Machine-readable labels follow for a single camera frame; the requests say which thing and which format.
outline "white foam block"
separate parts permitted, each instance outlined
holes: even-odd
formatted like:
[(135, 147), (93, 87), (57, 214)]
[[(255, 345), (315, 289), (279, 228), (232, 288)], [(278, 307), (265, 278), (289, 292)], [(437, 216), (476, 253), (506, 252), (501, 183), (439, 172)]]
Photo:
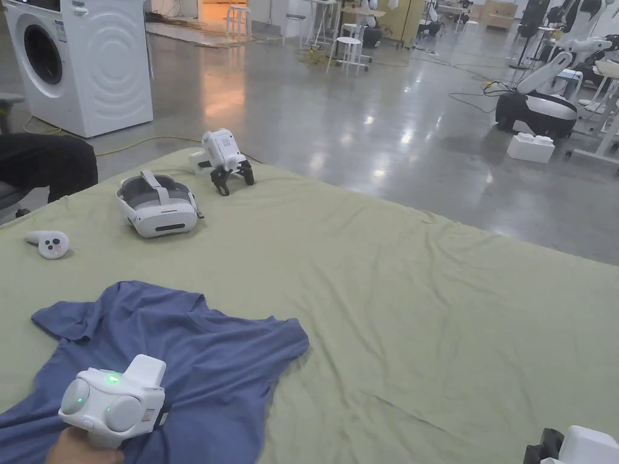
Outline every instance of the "white foam block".
[(553, 151), (555, 144), (551, 138), (523, 132), (514, 135), (507, 149), (508, 155), (514, 159), (536, 163), (548, 163)]

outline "wrinkled fabric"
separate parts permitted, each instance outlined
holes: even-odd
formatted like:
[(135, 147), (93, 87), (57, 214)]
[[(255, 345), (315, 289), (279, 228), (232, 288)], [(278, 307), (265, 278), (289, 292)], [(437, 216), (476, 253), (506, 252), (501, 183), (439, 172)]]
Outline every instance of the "wrinkled fabric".
[[(56, 348), (32, 313), (137, 278), (300, 321), (311, 346), (280, 376), (259, 464), (520, 463), (573, 424), (619, 439), (619, 268), (257, 163), (222, 197), (183, 171), (193, 151), (0, 227), (0, 406)], [(190, 187), (206, 219), (140, 238), (114, 194), (141, 168)], [(42, 260), (24, 242), (39, 229), (72, 254)]]
[(296, 319), (246, 320), (209, 309), (203, 295), (119, 282), (92, 303), (60, 302), (32, 316), (60, 337), (35, 391), (0, 415), (0, 463), (43, 462), (65, 427), (66, 387), (89, 367), (124, 372), (138, 354), (166, 362), (170, 414), (161, 429), (126, 440), (126, 463), (251, 464), (279, 375), (308, 347)]

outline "washing machine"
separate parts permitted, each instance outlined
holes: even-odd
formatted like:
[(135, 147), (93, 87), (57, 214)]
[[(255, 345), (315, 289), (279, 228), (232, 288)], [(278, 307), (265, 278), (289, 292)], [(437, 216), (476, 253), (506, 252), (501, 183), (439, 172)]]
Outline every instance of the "washing machine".
[(153, 120), (142, 0), (2, 0), (32, 116), (82, 137)]

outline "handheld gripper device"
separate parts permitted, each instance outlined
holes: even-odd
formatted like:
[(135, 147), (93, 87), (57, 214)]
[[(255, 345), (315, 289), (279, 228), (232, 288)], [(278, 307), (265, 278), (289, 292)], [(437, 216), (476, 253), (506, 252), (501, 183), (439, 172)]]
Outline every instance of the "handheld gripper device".
[(82, 371), (64, 392), (58, 415), (88, 431), (95, 448), (116, 449), (165, 422), (165, 392), (159, 386), (165, 367), (163, 361), (139, 354), (124, 374), (92, 367)]

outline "human hand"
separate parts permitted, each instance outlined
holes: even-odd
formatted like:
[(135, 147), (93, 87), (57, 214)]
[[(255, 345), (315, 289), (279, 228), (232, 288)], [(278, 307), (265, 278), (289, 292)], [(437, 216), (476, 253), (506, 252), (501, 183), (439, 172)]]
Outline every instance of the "human hand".
[(119, 450), (95, 450), (87, 440), (87, 432), (69, 427), (51, 447), (45, 464), (123, 464)]

